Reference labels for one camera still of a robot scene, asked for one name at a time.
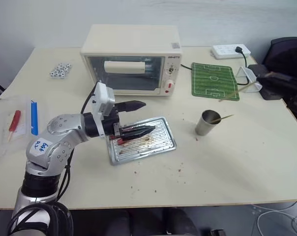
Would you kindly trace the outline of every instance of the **white table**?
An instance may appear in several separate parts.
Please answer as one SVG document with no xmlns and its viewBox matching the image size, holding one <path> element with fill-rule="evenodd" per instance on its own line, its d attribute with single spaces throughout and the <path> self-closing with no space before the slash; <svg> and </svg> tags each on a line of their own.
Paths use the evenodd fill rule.
<svg viewBox="0 0 297 236">
<path fill-rule="evenodd" d="M 93 85 L 79 51 L 35 49 L 1 98 L 27 94 L 49 105 L 48 119 L 79 113 Z M 188 66 L 191 62 L 227 65 L 236 74 L 244 64 L 243 59 L 216 60 L 208 47 L 184 48 L 183 52 L 182 63 Z M 51 79 L 50 70 L 65 61 L 73 64 L 68 78 Z M 248 59 L 248 64 L 253 63 L 252 58 Z M 61 199 L 68 208 L 297 200 L 297 122 L 282 100 L 265 101 L 259 93 L 243 92 L 238 102 L 194 97 L 191 72 L 185 68 L 180 69 L 173 96 L 116 97 L 117 102 L 131 99 L 147 105 L 135 112 L 121 113 L 121 123 L 165 116 L 177 150 L 111 166 L 105 140 L 93 138 L 78 145 L 72 160 L 71 183 Z M 221 116 L 235 115 L 207 136 L 197 137 L 194 127 L 206 109 L 216 110 Z M 0 208 L 14 207 L 25 161 L 24 150 L 0 158 Z"/>
</svg>

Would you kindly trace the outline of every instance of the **metal cup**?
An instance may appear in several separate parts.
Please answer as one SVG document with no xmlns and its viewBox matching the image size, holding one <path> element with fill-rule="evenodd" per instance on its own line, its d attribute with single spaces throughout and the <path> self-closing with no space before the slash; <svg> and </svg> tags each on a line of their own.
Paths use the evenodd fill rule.
<svg viewBox="0 0 297 236">
<path fill-rule="evenodd" d="M 209 131 L 211 131 L 219 122 L 216 121 L 214 123 L 211 123 L 212 120 L 220 119 L 221 116 L 219 113 L 212 111 L 212 110 L 206 110 L 202 113 L 201 118 L 199 119 L 199 122 L 195 128 L 195 131 L 198 135 L 206 135 Z"/>
</svg>

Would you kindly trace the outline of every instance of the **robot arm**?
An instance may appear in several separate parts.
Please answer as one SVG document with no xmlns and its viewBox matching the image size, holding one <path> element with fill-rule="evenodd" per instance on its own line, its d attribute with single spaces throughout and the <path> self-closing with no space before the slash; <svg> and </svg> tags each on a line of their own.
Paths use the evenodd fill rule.
<svg viewBox="0 0 297 236">
<path fill-rule="evenodd" d="M 149 126 L 134 130 L 121 129 L 119 112 L 137 110 L 145 103 L 130 101 L 115 104 L 112 89 L 100 82 L 95 86 L 91 100 L 92 113 L 60 115 L 53 118 L 47 129 L 27 146 L 25 177 L 18 191 L 12 220 L 26 207 L 56 201 L 60 175 L 76 145 L 88 141 L 89 137 L 105 135 L 121 137 L 123 140 L 135 139 L 155 128 Z M 15 219 L 15 226 L 23 222 L 29 214 L 30 210 L 25 211 Z M 41 222 L 50 225 L 50 218 L 48 212 L 41 209 L 27 221 L 24 220 L 24 223 Z"/>
</svg>

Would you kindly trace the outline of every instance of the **toaster oven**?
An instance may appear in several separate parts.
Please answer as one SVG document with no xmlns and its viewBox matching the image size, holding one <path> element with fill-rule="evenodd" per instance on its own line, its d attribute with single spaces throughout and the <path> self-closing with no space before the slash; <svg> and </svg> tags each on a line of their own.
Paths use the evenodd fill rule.
<svg viewBox="0 0 297 236">
<path fill-rule="evenodd" d="M 81 56 L 116 95 L 171 95 L 181 61 L 175 26 L 93 25 Z"/>
</svg>

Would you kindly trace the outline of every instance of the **baking tray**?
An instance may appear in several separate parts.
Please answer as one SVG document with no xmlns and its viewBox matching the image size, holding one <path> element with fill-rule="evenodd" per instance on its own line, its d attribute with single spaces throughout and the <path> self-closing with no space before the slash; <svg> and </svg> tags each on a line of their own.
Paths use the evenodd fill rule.
<svg viewBox="0 0 297 236">
<path fill-rule="evenodd" d="M 107 147 L 112 165 L 119 165 L 176 149 L 177 145 L 164 117 L 142 120 L 124 126 L 123 129 L 141 125 L 152 125 L 155 126 L 155 129 L 143 137 L 127 141 L 122 145 L 117 144 L 117 139 L 110 140 L 107 137 Z"/>
</svg>

